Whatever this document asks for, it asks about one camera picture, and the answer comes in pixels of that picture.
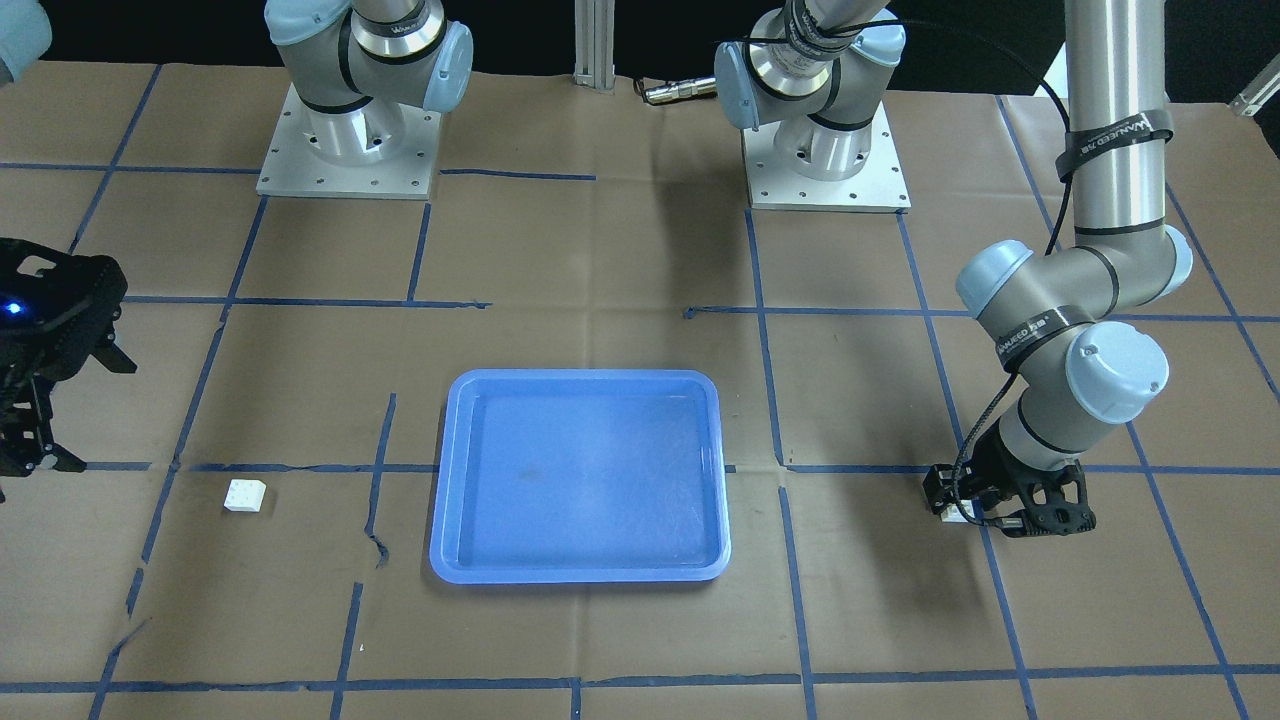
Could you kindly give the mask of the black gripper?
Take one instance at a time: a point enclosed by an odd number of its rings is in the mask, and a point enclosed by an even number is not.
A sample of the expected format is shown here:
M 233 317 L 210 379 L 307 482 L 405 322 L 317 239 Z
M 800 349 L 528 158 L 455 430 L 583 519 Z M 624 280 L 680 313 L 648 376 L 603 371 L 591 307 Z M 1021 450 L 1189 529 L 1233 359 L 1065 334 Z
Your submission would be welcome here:
M 1032 468 L 1015 459 L 996 432 L 987 432 L 961 469 L 960 496 L 980 505 L 963 505 L 963 519 L 974 527 L 1009 538 L 1071 536 L 1097 527 L 1078 461 L 1056 470 Z M 951 464 L 932 465 L 922 482 L 925 505 L 937 518 L 947 503 L 959 503 L 955 470 Z
M 137 373 L 115 343 L 125 275 L 114 258 L 17 238 L 3 240 L 1 269 L 1 473 L 27 477 L 37 466 L 83 473 L 88 464 L 54 438 L 50 393 L 88 357 L 110 373 Z

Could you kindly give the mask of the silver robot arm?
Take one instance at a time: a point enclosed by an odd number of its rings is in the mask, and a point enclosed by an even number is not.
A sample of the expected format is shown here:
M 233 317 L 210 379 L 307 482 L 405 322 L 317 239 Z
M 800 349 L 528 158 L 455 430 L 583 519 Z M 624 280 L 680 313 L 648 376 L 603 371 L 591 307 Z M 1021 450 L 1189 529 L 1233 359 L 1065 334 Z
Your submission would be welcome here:
M 324 183 L 357 168 L 408 167 L 410 195 L 433 168 L 430 117 L 453 111 L 474 64 L 470 29 L 445 17 L 439 1 L 270 1 L 264 10 L 273 44 L 291 73 L 289 109 L 297 127 L 276 127 L 284 158 L 269 156 L 259 190 L 291 195 L 287 177 L 316 172 Z M 901 61 L 910 28 L 882 1 L 787 1 L 751 33 L 716 50 L 709 77 L 634 87 L 650 106 L 716 96 L 742 132 L 755 206 L 890 211 L 908 201 L 874 202 L 873 192 L 902 190 L 890 163 L 882 97 Z M 1074 459 L 1036 469 L 1012 442 L 979 421 L 957 460 L 936 465 L 924 482 L 936 514 L 974 523 L 1018 500 L 1007 516 L 986 519 L 1009 537 L 1069 536 L 1094 529 L 1085 475 Z
M 310 113 L 338 122 L 365 119 L 374 106 L 402 111 L 453 111 L 474 65 L 470 29 L 448 20 L 436 1 L 411 1 L 402 10 L 378 1 L 270 1 L 265 20 L 285 64 L 301 69 L 300 96 Z M 887 64 L 901 51 L 908 26 L 882 1 L 787 1 L 750 35 L 716 50 L 713 81 L 724 114 L 740 129 L 801 122 L 813 129 L 859 133 L 870 119 L 869 101 L 883 85 L 858 76 L 854 61 L 873 63 L 872 40 L 886 42 Z M 980 252 L 960 273 L 957 292 L 969 311 L 987 319 L 1015 299 L 1066 281 L 1082 290 L 1103 279 L 1110 297 L 1059 300 L 998 342 L 1009 374 L 1027 374 L 1039 346 L 1075 322 L 1101 322 L 1124 304 L 1147 302 L 1179 287 L 1190 272 L 1185 240 L 1161 220 L 1076 228 L 1078 243 L 1034 260 L 1007 241 Z M 78 374 L 88 360 L 108 372 L 132 374 L 136 364 L 115 341 L 127 283 L 108 256 L 56 252 L 37 243 L 3 241 L 3 474 L 24 477 L 49 465 L 82 471 L 84 462 L 52 438 L 52 387 Z M 979 448 L 1000 447 L 1011 468 L 1056 471 L 1076 460 L 1062 433 L 1069 416 L 1091 416 L 1091 429 L 1132 420 L 1155 396 L 1139 386 L 1121 396 L 1116 378 L 1088 384 L 1079 357 L 1069 357 L 1069 395 L 1050 405 L 1050 424 L 1005 416 Z

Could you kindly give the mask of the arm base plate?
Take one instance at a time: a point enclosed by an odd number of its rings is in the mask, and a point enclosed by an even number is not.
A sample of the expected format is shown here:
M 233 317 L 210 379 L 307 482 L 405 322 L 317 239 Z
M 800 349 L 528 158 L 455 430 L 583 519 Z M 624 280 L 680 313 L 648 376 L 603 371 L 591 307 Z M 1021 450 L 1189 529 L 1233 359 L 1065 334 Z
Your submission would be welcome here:
M 440 113 L 380 99 L 325 114 L 289 87 L 256 191 L 270 197 L 426 201 L 443 126 Z
M 884 214 L 913 206 L 883 104 L 855 131 L 800 117 L 744 129 L 741 138 L 754 209 Z

